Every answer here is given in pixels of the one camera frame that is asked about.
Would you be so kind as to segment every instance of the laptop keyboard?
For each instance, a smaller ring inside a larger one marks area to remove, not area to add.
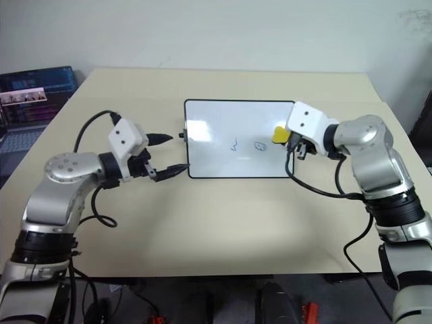
[[[10,152],[29,151],[37,141],[42,130],[19,134],[8,134],[0,146],[0,154]]]

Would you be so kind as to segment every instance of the beige tabletop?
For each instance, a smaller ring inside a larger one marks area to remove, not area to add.
[[[100,110],[112,109],[146,132],[175,139],[152,146],[153,166],[186,162],[177,138],[184,127],[186,99],[302,100],[328,116],[354,119],[381,116],[394,135],[425,209],[432,186],[429,172],[389,107],[363,74],[216,72],[198,70],[98,69],[60,111],[0,191],[1,267],[20,230],[26,201],[43,176],[45,161],[71,151],[82,124]],[[83,137],[80,152],[109,150],[108,117],[98,119]],[[335,161],[308,156],[296,162],[297,176],[335,192]],[[342,186],[358,190],[350,161]],[[83,216],[90,215],[89,200]],[[82,225],[76,237],[77,268],[90,276],[235,275],[262,273],[338,273],[354,269],[343,245],[365,228],[361,202],[318,196],[287,179],[193,180],[187,173],[160,183],[137,178],[102,191],[100,213],[117,219],[111,229],[97,221]],[[352,256],[365,271],[380,271],[376,231]]]

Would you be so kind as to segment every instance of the yellow object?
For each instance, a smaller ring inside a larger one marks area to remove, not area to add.
[[[275,128],[275,133],[271,140],[276,144],[285,144],[288,141],[288,137],[290,137],[290,132],[281,126],[278,126]]]

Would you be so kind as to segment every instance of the robotic arm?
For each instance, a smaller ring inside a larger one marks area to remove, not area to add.
[[[113,119],[112,152],[65,153],[51,158],[45,176],[30,196],[15,250],[0,280],[0,323],[63,323],[69,287],[63,283],[72,249],[77,247],[84,200],[95,188],[114,188],[119,180],[149,176],[154,181],[178,175],[188,165],[152,168],[148,145],[172,139],[146,135],[130,120]]]
[[[385,281],[399,290],[393,321],[432,323],[432,221],[383,120],[366,115],[339,123],[297,102],[286,129],[291,131],[288,150],[299,147],[302,158],[308,151],[332,159],[351,155],[366,210],[375,218],[383,240],[379,258]]]

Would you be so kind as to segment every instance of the laptop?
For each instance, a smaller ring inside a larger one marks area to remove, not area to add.
[[[70,66],[0,74],[0,187],[77,88]]]

